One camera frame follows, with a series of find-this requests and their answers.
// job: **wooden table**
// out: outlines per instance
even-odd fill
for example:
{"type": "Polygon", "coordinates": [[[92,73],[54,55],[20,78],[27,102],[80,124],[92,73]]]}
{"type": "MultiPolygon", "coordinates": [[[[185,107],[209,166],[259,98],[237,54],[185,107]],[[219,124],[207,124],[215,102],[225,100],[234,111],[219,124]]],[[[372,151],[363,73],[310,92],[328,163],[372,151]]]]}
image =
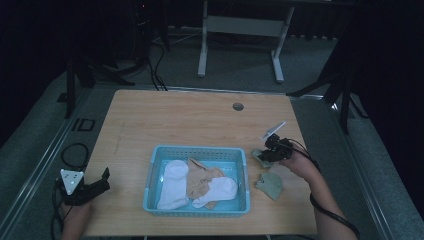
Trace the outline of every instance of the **wooden table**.
{"type": "Polygon", "coordinates": [[[303,144],[290,100],[283,95],[119,90],[86,170],[86,183],[110,169],[111,189],[94,201],[87,236],[314,234],[306,182],[282,166],[273,168],[283,191],[272,201],[255,188],[268,171],[250,155],[265,149],[266,129],[281,121],[280,137],[303,144]],[[233,109],[234,103],[244,106],[233,109]],[[158,144],[238,147],[249,172],[251,210],[240,218],[157,217],[142,208],[150,157],[158,144]]]}

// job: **gray floor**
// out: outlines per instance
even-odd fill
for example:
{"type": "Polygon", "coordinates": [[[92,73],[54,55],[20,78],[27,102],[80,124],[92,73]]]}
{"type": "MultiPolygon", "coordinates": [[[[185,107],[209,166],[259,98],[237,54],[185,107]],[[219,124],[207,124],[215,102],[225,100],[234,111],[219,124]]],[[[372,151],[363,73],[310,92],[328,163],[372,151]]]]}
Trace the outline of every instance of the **gray floor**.
{"type": "MultiPolygon", "coordinates": [[[[170,90],[295,91],[317,79],[336,43],[288,39],[281,56],[286,81],[278,84],[274,81],[269,53],[276,44],[274,40],[249,46],[213,44],[216,42],[213,39],[210,42],[204,78],[197,77],[200,39],[192,37],[171,45],[157,72],[170,90]]],[[[159,48],[153,48],[152,62],[155,64],[159,57],[159,48]]],[[[146,70],[126,78],[136,83],[134,89],[153,89],[146,70]]],[[[310,94],[320,96],[326,87],[310,94]]],[[[65,105],[56,102],[59,94],[66,90],[65,75],[46,89],[0,151],[0,238],[49,238],[53,182],[59,169],[65,168],[60,152],[75,142],[86,144],[91,152],[113,94],[119,88],[122,86],[107,80],[99,80],[94,89],[78,88],[80,104],[68,120],[63,119],[65,105]],[[78,118],[95,120],[93,131],[72,130],[78,118]]],[[[311,96],[293,99],[292,103],[310,153],[321,165],[341,208],[360,229],[361,239],[420,239],[424,236],[422,220],[369,120],[352,111],[350,135],[344,135],[337,125],[338,112],[322,100],[311,96]]],[[[71,156],[77,162],[83,158],[77,153],[71,156]]],[[[302,239],[302,236],[272,237],[302,239]]]]}

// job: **green cloth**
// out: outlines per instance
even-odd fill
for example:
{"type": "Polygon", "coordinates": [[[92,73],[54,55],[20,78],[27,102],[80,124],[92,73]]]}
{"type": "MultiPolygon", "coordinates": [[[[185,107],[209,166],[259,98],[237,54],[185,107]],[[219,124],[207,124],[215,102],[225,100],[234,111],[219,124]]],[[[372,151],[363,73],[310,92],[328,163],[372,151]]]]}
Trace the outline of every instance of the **green cloth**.
{"type": "Polygon", "coordinates": [[[256,188],[262,190],[272,200],[277,200],[283,190],[283,182],[275,173],[262,173],[256,182],[256,188]]]}
{"type": "Polygon", "coordinates": [[[262,161],[262,159],[259,157],[262,155],[262,150],[260,149],[253,149],[250,154],[252,154],[252,156],[262,165],[263,168],[270,168],[273,165],[271,162],[262,161]]]}

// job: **white cloth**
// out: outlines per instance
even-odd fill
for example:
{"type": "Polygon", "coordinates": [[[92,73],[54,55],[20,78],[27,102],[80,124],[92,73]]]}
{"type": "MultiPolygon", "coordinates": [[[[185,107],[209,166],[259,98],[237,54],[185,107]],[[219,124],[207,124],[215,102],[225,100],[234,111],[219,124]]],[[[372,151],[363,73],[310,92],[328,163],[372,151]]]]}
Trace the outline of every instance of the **white cloth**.
{"type": "Polygon", "coordinates": [[[188,166],[181,160],[173,160],[166,165],[157,209],[171,210],[188,204],[187,174],[188,166]]]}
{"type": "Polygon", "coordinates": [[[237,195],[237,183],[229,177],[212,178],[209,191],[193,200],[193,207],[201,208],[211,201],[231,200],[237,195]]]}

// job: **metal stand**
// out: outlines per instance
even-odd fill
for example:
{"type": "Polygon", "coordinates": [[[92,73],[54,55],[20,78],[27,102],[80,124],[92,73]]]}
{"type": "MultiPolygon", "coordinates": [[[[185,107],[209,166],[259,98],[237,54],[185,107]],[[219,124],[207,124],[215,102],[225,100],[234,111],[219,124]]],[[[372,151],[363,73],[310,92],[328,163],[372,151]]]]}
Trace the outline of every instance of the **metal stand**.
{"type": "Polygon", "coordinates": [[[95,69],[96,71],[102,73],[105,75],[108,79],[115,81],[116,83],[120,85],[126,85],[126,86],[134,86],[135,83],[128,82],[125,79],[121,78],[118,74],[111,72],[107,68],[103,67],[102,65],[94,62],[93,60],[81,57],[81,56],[75,56],[74,54],[71,55],[71,57],[68,59],[68,62],[66,63],[66,71],[67,71],[67,80],[66,80],[66,104],[67,104],[67,110],[65,119],[68,119],[72,112],[75,109],[75,75],[78,76],[78,79],[81,82],[81,85],[83,87],[89,87],[92,88],[95,85],[95,80],[92,75],[91,68],[95,69]]]}
{"type": "Polygon", "coordinates": [[[207,34],[208,32],[221,32],[278,37],[278,46],[275,50],[271,51],[271,58],[274,66],[275,80],[278,83],[284,81],[279,57],[293,16],[294,7],[289,8],[285,21],[208,16],[207,9],[208,1],[205,0],[203,5],[202,48],[200,50],[199,68],[197,71],[199,77],[206,75],[208,55],[207,34]]]}
{"type": "Polygon", "coordinates": [[[337,42],[316,82],[298,91],[286,93],[287,96],[301,97],[318,87],[329,84],[330,86],[324,94],[324,100],[326,103],[334,104],[342,95],[340,126],[345,134],[349,134],[347,119],[352,84],[355,74],[368,55],[367,49],[362,47],[365,46],[363,41],[366,41],[366,38],[358,34],[359,31],[355,28],[357,27],[356,25],[356,23],[350,24],[346,28],[345,33],[337,42]]]}

